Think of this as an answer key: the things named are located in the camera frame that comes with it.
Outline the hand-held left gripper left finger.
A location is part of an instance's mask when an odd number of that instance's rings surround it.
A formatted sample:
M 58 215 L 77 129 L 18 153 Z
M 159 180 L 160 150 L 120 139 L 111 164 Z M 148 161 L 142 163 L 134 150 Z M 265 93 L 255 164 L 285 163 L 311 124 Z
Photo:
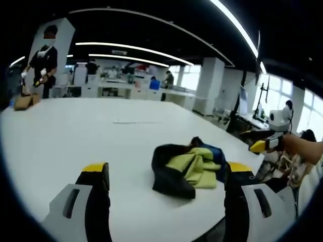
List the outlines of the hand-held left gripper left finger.
M 109 164 L 86 166 L 50 202 L 42 227 L 56 241 L 112 241 Z

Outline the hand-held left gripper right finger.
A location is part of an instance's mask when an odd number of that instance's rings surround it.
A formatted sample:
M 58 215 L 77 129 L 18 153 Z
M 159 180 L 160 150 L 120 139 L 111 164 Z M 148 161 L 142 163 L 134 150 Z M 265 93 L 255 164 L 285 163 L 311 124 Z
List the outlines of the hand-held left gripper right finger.
M 276 193 L 240 163 L 226 164 L 225 194 L 224 241 L 277 241 L 298 216 L 290 187 Z

